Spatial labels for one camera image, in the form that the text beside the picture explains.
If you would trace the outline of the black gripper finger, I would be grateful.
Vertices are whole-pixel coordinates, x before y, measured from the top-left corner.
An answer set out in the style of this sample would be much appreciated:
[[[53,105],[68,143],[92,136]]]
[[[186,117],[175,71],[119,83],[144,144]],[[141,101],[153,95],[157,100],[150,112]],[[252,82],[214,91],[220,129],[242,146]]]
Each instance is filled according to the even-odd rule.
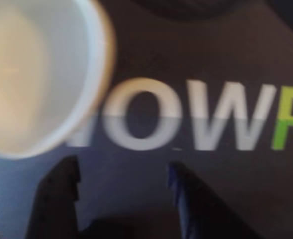
[[[28,225],[29,239],[77,239],[78,158],[63,158],[40,181]]]
[[[180,162],[168,164],[168,187],[183,239],[259,239],[202,179]]]

